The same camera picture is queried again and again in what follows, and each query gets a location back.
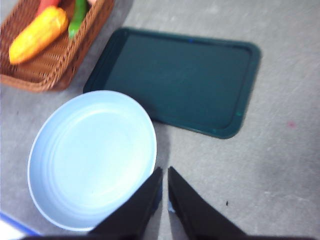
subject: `yellow toy vegetable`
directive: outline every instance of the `yellow toy vegetable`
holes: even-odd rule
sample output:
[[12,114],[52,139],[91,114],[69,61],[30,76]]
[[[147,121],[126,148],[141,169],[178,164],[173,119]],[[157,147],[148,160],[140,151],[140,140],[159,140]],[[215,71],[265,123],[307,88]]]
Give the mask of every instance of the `yellow toy vegetable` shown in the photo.
[[56,6],[47,7],[11,44],[10,63],[15,65],[31,59],[52,43],[67,27],[66,12]]

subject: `wicker basket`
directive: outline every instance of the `wicker basket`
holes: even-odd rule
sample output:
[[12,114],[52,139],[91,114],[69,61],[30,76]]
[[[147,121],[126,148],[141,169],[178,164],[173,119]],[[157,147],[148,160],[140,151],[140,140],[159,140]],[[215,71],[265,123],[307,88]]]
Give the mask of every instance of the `wicker basket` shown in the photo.
[[[114,0],[97,0],[83,20],[73,39],[65,31],[50,46],[30,61],[11,65],[9,46],[34,19],[39,0],[20,0],[1,26],[1,82],[23,90],[42,92],[66,89],[77,72],[89,47],[109,17]],[[73,16],[75,1],[63,0],[60,7]]]

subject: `blue object edge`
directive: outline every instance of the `blue object edge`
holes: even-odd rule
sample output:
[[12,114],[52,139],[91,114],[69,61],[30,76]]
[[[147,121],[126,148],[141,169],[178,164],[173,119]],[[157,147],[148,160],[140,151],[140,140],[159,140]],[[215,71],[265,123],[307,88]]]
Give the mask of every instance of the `blue object edge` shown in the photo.
[[19,230],[29,236],[40,236],[39,233],[31,230],[30,228],[28,228],[27,226],[25,226],[23,224],[17,222],[16,220],[12,219],[8,215],[4,214],[3,212],[0,212],[0,219],[2,221],[6,222],[7,224],[11,225],[15,229],[17,229],[17,230]]

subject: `red toy vegetable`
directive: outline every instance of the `red toy vegetable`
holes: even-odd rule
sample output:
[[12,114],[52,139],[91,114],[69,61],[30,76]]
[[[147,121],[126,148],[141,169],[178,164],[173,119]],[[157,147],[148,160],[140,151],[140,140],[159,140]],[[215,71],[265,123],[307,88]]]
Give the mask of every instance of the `red toy vegetable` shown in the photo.
[[35,16],[37,17],[39,14],[43,12],[47,7],[49,6],[55,6],[57,7],[60,0],[40,0],[40,4],[38,7],[38,10],[36,11]]

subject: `plastic food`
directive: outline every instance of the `plastic food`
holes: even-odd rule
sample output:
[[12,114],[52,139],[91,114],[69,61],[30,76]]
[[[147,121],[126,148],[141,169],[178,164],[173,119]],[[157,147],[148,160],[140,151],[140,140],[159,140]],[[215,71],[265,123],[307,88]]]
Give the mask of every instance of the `plastic food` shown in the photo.
[[78,32],[82,21],[86,17],[87,11],[88,11],[87,0],[75,0],[73,17],[68,28],[70,39],[72,39]]
[[60,3],[60,0],[40,0],[38,10],[36,11],[35,16],[39,16],[47,7],[55,6],[57,7]]
[[66,12],[49,6],[12,42],[9,60],[12,65],[25,62],[52,43],[68,27]]
[[93,4],[96,3],[96,1],[97,1],[97,0],[88,0],[88,3],[89,3],[90,5],[93,5]]

